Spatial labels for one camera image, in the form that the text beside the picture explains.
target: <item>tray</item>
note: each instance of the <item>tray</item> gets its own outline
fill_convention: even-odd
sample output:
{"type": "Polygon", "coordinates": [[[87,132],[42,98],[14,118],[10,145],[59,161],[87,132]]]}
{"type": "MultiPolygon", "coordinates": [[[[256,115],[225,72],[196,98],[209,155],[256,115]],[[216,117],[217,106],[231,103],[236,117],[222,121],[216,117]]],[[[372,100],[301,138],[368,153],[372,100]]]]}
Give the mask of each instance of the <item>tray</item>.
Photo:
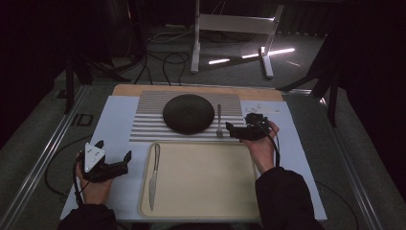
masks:
{"type": "Polygon", "coordinates": [[[144,218],[258,219],[256,168],[241,143],[155,142],[149,149],[139,211],[144,218]],[[161,146],[153,211],[148,181],[161,146]]]}

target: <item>black sleeve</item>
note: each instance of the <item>black sleeve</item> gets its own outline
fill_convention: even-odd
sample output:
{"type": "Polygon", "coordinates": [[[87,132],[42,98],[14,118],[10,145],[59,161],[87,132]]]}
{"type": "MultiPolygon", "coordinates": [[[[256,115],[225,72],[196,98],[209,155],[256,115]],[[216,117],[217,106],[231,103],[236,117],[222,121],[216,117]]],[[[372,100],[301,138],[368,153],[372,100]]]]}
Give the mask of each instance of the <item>black sleeve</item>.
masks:
{"type": "Polygon", "coordinates": [[[257,180],[256,193],[264,230],[323,229],[314,218],[310,191],[301,175],[273,168],[257,180]]]}
{"type": "Polygon", "coordinates": [[[103,229],[117,230],[116,215],[114,211],[102,204],[84,204],[74,209],[57,227],[64,229],[103,229]]]}

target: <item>knife handle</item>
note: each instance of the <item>knife handle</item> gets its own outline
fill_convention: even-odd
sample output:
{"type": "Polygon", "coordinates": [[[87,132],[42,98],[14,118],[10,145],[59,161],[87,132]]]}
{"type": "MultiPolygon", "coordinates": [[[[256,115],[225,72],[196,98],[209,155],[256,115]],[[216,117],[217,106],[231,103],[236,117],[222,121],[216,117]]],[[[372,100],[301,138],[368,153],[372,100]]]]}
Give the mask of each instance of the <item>knife handle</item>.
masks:
{"type": "Polygon", "coordinates": [[[158,172],[158,165],[159,165],[159,156],[161,154],[161,146],[159,144],[155,144],[155,164],[153,166],[153,171],[155,173],[158,172]]]}

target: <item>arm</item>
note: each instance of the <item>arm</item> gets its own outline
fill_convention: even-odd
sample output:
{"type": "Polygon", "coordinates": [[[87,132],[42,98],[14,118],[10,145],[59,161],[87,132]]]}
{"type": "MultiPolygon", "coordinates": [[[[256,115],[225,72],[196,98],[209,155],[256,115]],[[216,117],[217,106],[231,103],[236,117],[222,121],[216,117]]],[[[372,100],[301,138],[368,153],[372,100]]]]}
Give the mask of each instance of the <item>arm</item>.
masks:
{"type": "MultiPolygon", "coordinates": [[[[271,138],[279,128],[269,122],[271,138]]],[[[241,140],[250,151],[260,178],[256,182],[257,201],[263,229],[323,229],[314,218],[310,192],[301,175],[275,168],[274,147],[267,138],[241,140]]]]}
{"type": "Polygon", "coordinates": [[[78,209],[72,210],[60,222],[57,229],[117,229],[114,211],[104,205],[107,202],[113,180],[91,183],[83,179],[79,164],[76,172],[83,190],[84,204],[80,205],[78,209]]]}

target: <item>round plate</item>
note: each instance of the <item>round plate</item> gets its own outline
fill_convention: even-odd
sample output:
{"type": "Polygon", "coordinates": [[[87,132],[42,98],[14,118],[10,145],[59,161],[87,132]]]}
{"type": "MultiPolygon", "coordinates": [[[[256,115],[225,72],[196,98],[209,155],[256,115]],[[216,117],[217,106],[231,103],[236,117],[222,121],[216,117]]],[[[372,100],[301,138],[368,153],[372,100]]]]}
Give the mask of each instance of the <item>round plate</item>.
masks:
{"type": "Polygon", "coordinates": [[[182,134],[195,134],[208,128],[214,120],[214,109],[203,97],[184,94],[170,100],[164,107],[168,127],[182,134]]]}

